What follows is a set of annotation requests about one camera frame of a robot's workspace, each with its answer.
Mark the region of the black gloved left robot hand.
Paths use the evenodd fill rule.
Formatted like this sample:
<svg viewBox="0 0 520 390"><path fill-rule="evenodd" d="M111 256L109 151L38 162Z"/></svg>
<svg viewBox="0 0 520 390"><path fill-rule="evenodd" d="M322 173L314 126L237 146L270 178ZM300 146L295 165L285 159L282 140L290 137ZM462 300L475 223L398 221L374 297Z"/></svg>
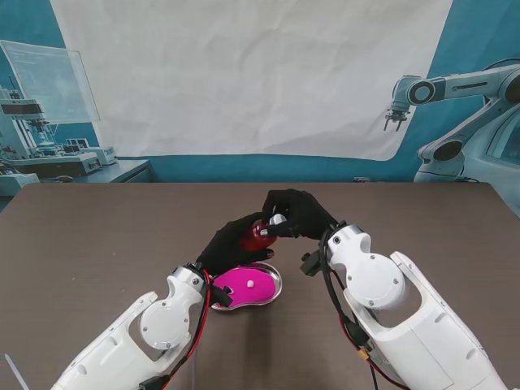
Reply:
<svg viewBox="0 0 520 390"><path fill-rule="evenodd" d="M198 256L196 264L209 275L218 276L242 265L270 259L274 255L272 249L247 251L241 246L243 235L252 232L254 223L261 217L261 212L255 212L226 223L214 234Z"/></svg>

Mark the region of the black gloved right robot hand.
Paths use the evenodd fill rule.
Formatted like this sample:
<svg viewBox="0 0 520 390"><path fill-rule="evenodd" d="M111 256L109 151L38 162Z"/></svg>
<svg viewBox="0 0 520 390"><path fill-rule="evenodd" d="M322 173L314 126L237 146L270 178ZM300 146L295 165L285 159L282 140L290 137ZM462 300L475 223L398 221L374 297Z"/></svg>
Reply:
<svg viewBox="0 0 520 390"><path fill-rule="evenodd" d="M303 236L320 240L325 231L338 225L318 200L306 191L293 188L270 190L262 208L264 221L281 214L285 221L269 225L266 236L298 238Z"/></svg>

